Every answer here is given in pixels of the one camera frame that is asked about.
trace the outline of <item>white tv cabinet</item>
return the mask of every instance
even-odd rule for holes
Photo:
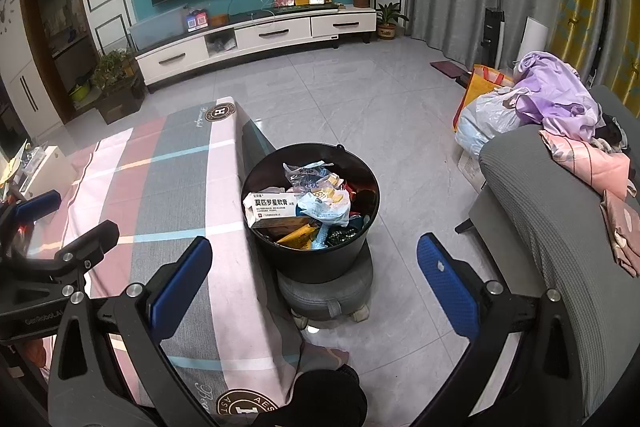
[[[198,32],[140,54],[136,60],[145,84],[149,86],[208,64],[284,46],[335,40],[334,47],[337,47],[338,36],[344,33],[362,32],[364,41],[369,42],[375,30],[376,11],[373,8],[347,6],[341,10],[308,10]],[[236,46],[216,52],[210,41],[222,32],[226,36],[233,32]]]

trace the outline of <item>tiled floor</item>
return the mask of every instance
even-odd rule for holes
[[[141,110],[106,126],[96,110],[49,137],[70,153],[143,121],[232,96],[277,148],[342,143],[382,191],[368,240],[375,279],[368,320],[305,333],[351,353],[369,400],[369,427],[408,425],[446,381],[466,347],[418,269],[415,246],[434,232],[483,279],[492,268],[473,235],[453,228],[476,197],[458,171],[451,120],[463,89],[430,62],[423,42],[347,42],[265,58],[185,80],[149,95]]]

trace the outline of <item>silver bolt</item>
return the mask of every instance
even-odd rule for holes
[[[504,287],[497,281],[489,281],[486,289],[491,295],[500,295],[504,291]]]
[[[127,287],[127,295],[129,297],[137,297],[142,293],[142,284],[134,282]]]
[[[79,304],[80,302],[82,302],[82,299],[84,299],[84,293],[76,292],[71,295],[71,304]]]
[[[546,296],[551,302],[558,302],[562,298],[560,292],[558,290],[554,290],[553,288],[546,291]]]

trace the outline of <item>circular logo on tablecloth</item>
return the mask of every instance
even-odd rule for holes
[[[246,414],[250,412],[269,412],[276,409],[276,404],[266,396],[248,389],[226,391],[226,393],[218,397],[216,402],[218,414]]]
[[[219,103],[216,107],[212,107],[207,111],[204,118],[210,122],[225,120],[226,117],[236,112],[236,106],[232,103]]]

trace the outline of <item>purple clothing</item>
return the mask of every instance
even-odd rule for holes
[[[527,87],[516,102],[516,112],[524,123],[541,123],[545,130],[573,140],[589,141],[600,118],[598,104],[582,85],[569,64],[546,52],[530,52],[516,67]]]

